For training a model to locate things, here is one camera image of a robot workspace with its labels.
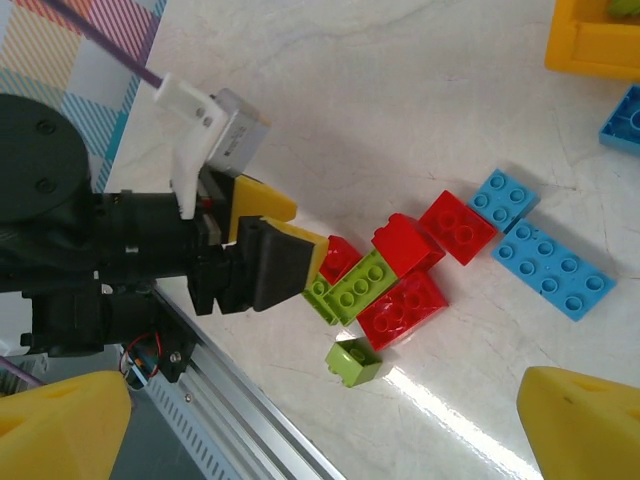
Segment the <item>green l-shaped brick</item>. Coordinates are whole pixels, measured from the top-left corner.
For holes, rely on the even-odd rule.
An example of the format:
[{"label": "green l-shaped brick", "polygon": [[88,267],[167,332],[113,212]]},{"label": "green l-shaped brick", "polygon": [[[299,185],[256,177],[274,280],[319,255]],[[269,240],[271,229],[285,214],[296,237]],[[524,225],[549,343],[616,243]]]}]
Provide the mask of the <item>green l-shaped brick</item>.
[{"label": "green l-shaped brick", "polygon": [[373,380],[382,366],[382,359],[364,337],[334,343],[325,361],[346,387]]},{"label": "green l-shaped brick", "polygon": [[323,300],[344,326],[386,292],[398,277],[374,249],[327,292]]},{"label": "green l-shaped brick", "polygon": [[316,279],[311,286],[302,292],[302,296],[311,304],[316,312],[327,322],[329,325],[335,325],[338,323],[338,317],[331,311],[329,305],[326,304],[323,297],[329,291],[331,285],[329,282],[318,272]]},{"label": "green l-shaped brick", "polygon": [[608,12],[614,17],[640,14],[640,0],[613,0],[609,4]]}]

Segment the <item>yellow triangular block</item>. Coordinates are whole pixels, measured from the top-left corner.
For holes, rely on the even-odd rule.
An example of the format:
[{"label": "yellow triangular block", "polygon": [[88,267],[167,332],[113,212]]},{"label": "yellow triangular block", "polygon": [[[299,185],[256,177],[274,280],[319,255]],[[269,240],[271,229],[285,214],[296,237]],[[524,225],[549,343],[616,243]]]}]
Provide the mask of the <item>yellow triangular block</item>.
[{"label": "yellow triangular block", "polygon": [[286,195],[246,175],[236,177],[233,187],[233,206],[229,242],[238,236],[240,217],[269,217],[281,222],[296,218],[298,206]]},{"label": "yellow triangular block", "polygon": [[280,230],[282,233],[290,235],[292,237],[299,238],[306,242],[313,244],[313,253],[311,255],[311,261],[309,262],[309,271],[307,273],[306,286],[309,288],[320,271],[320,266],[324,262],[327,252],[329,251],[329,239],[318,235],[317,233],[310,232],[304,228],[289,225],[280,220],[265,217],[263,218],[269,225]]},{"label": "yellow triangular block", "polygon": [[0,478],[108,479],[130,415],[117,372],[0,398]]},{"label": "yellow triangular block", "polygon": [[546,480],[640,478],[640,389],[534,367],[518,412]]}]

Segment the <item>screw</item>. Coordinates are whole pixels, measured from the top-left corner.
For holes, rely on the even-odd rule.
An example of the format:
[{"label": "screw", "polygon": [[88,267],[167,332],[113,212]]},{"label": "screw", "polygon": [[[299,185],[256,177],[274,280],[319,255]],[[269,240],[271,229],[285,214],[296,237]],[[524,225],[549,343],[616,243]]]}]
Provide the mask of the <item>screw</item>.
[{"label": "screw", "polygon": [[36,182],[36,191],[38,193],[48,194],[53,193],[58,188],[56,182],[49,180],[48,178],[41,178]]},{"label": "screw", "polygon": [[50,122],[49,120],[40,120],[38,123],[36,123],[36,131],[40,135],[51,135],[56,131],[56,128],[56,124]]}]

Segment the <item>blue lego brick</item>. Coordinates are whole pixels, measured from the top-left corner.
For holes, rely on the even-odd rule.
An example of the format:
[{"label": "blue lego brick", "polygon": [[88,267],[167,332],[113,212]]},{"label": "blue lego brick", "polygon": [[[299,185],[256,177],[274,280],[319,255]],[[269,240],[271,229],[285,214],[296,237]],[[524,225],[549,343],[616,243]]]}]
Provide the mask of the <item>blue lego brick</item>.
[{"label": "blue lego brick", "polygon": [[539,201],[533,190],[496,169],[475,193],[469,206],[498,230],[509,233]]},{"label": "blue lego brick", "polygon": [[600,143],[640,156],[640,85],[629,89],[604,124]]},{"label": "blue lego brick", "polygon": [[526,220],[520,220],[491,255],[576,322],[616,284]]}]

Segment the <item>yellow plastic piece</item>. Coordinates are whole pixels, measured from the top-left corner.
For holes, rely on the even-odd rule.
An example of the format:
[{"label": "yellow plastic piece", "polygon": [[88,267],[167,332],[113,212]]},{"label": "yellow plastic piece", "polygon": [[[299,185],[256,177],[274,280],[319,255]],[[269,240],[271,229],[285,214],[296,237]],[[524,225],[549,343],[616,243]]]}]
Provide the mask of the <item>yellow plastic piece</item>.
[{"label": "yellow plastic piece", "polygon": [[520,385],[518,412],[545,480],[640,474],[640,389],[534,367]]},{"label": "yellow plastic piece", "polygon": [[108,479],[131,400],[122,375],[98,372],[0,399],[0,478]]},{"label": "yellow plastic piece", "polygon": [[547,68],[640,81],[640,17],[609,15],[610,2],[556,0]]},{"label": "yellow plastic piece", "polygon": [[318,235],[300,227],[289,225],[288,223],[284,223],[273,218],[265,217],[263,218],[263,220],[272,227],[280,230],[282,233],[286,233],[287,235],[291,235],[292,237],[301,238],[302,240],[313,243],[315,245],[313,248],[313,254],[311,255],[309,273],[307,274],[307,283],[305,287],[309,288],[315,281],[316,275],[318,275],[318,272],[320,271],[320,266],[327,256],[327,252],[329,251],[329,239],[323,237],[322,235]]},{"label": "yellow plastic piece", "polygon": [[298,206],[289,197],[253,178],[240,175],[233,187],[229,242],[238,236],[240,217],[265,216],[288,222],[296,218]]}]

